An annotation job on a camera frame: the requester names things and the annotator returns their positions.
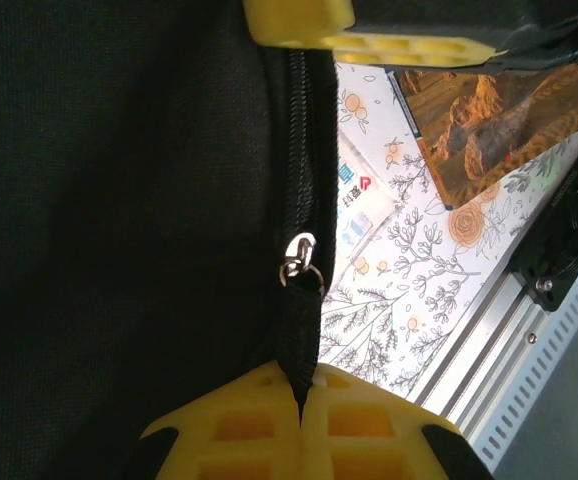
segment metal zipper slider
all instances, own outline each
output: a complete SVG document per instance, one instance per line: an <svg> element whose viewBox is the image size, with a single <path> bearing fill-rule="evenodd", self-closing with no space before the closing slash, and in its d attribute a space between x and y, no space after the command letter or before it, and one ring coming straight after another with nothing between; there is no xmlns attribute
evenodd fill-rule
<svg viewBox="0 0 578 480"><path fill-rule="evenodd" d="M320 295L324 295L325 279L320 270L311 264L311 257L316 243L316 237L308 232L296 235L289 242L285 251L285 261L280 266L280 283L283 287L287 286L290 278L306 272L312 272L318 279Z"/></svg>

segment black bag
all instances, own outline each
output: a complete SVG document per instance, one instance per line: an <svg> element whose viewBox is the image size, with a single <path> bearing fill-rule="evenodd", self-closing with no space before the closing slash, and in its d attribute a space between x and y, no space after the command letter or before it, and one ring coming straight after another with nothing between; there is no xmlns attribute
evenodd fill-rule
<svg viewBox="0 0 578 480"><path fill-rule="evenodd" d="M111 478L274 357L304 402L335 102L330 53L258 47L240 0L0 2L0 478Z"/></svg>

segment floral pattern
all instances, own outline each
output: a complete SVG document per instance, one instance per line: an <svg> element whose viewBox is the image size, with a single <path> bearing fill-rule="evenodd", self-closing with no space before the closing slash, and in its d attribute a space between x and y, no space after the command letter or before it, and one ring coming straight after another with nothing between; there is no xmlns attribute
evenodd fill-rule
<svg viewBox="0 0 578 480"><path fill-rule="evenodd" d="M384 70L337 71L340 132L401 208L327 295L321 361L407 396L575 160L578 133L448 212Z"/></svg>

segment zipper pull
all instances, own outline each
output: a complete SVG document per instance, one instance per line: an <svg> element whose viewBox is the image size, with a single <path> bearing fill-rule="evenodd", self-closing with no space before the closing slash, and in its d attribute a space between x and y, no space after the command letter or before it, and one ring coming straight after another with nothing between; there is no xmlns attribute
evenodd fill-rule
<svg viewBox="0 0 578 480"><path fill-rule="evenodd" d="M305 232L296 235L285 251L285 261L280 266L280 283L286 287L290 278L306 272L311 272L318 281L318 292L320 296L325 293L325 279L314 265L311 263L313 250L316 247L316 237Z"/></svg>
<svg viewBox="0 0 578 480"><path fill-rule="evenodd" d="M325 281L312 263L316 239L301 233L291 240L280 266L276 360L298 404L298 416L313 385L320 349L320 314Z"/></svg>

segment red logo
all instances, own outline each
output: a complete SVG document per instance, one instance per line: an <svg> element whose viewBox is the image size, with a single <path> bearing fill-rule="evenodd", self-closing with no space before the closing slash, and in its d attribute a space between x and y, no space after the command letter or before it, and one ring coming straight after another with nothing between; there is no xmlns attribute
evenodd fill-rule
<svg viewBox="0 0 578 480"><path fill-rule="evenodd" d="M360 188L362 190L366 190L371 185L371 178L369 177L360 177Z"/></svg>

